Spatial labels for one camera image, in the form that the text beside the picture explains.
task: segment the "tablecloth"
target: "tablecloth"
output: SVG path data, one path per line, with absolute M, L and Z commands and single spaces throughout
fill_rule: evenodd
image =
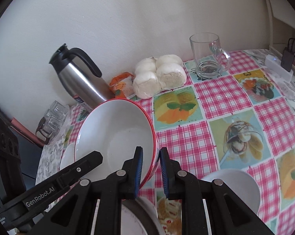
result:
M 167 147 L 182 169 L 199 179 L 224 168 L 248 172 L 261 193 L 259 218 L 275 234 L 289 235 L 295 229 L 295 77 L 288 83 L 265 67 L 269 53 L 230 52 L 229 71 L 214 80 L 199 78 L 194 61 L 185 62 L 187 81 L 182 88 L 136 101 L 153 121 L 160 146 Z M 63 135 L 43 148 L 36 183 L 59 171 L 61 157 L 87 115 L 82 107 L 71 107 Z M 243 155 L 225 151 L 226 131 L 236 123 L 251 126 L 259 135 L 248 141 L 249 151 Z M 156 204 L 161 187 L 158 168 L 139 194 Z

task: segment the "black handle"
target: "black handle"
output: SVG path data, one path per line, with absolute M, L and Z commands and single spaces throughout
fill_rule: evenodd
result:
M 68 58 L 69 55 L 76 55 L 77 57 L 79 57 L 96 77 L 100 78 L 102 76 L 101 70 L 82 49 L 72 48 L 64 53 L 62 59 Z

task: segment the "glass mug handle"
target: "glass mug handle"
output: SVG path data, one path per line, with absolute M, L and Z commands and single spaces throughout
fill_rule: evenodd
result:
M 223 54 L 226 57 L 226 59 L 227 59 L 227 65 L 226 65 L 226 67 L 220 71 L 220 73 L 222 74 L 224 71 L 228 71 L 228 69 L 230 68 L 230 66 L 231 66 L 231 56 L 223 48 L 219 48 L 219 52 L 221 54 Z

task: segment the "thermos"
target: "thermos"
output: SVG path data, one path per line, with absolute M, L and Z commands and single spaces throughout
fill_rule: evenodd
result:
M 82 49 L 62 45 L 51 57 L 60 82 L 84 108 L 92 111 L 115 95 L 101 78 L 102 72 Z

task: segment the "screw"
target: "screw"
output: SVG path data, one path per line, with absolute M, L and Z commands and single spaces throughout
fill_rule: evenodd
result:
M 224 182 L 221 179 L 214 179 L 214 184 L 215 185 L 222 185 Z
M 184 170 L 180 170 L 180 171 L 177 172 L 177 174 L 178 174 L 178 176 L 180 176 L 180 177 L 185 177 L 185 176 L 187 175 L 187 172 L 184 171 Z
M 82 179 L 81 181 L 80 181 L 80 185 L 82 185 L 82 186 L 86 186 L 86 185 L 88 185 L 90 183 L 90 180 L 88 180 L 88 179 Z
M 122 177 L 122 176 L 126 175 L 126 171 L 123 169 L 120 169 L 120 170 L 116 171 L 116 175 Z

